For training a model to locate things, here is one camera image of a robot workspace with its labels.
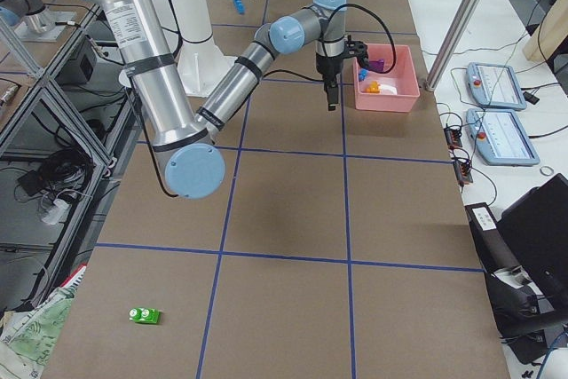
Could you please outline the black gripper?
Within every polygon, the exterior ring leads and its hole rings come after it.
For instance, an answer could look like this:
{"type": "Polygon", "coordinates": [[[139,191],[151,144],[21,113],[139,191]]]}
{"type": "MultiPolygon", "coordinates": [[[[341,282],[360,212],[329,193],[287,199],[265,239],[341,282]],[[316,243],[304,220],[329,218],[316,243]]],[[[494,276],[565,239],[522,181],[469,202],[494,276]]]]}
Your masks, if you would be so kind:
{"type": "Polygon", "coordinates": [[[338,105],[337,76],[343,70],[344,52],[344,39],[316,44],[316,69],[322,76],[328,111],[335,111],[338,105]]]}

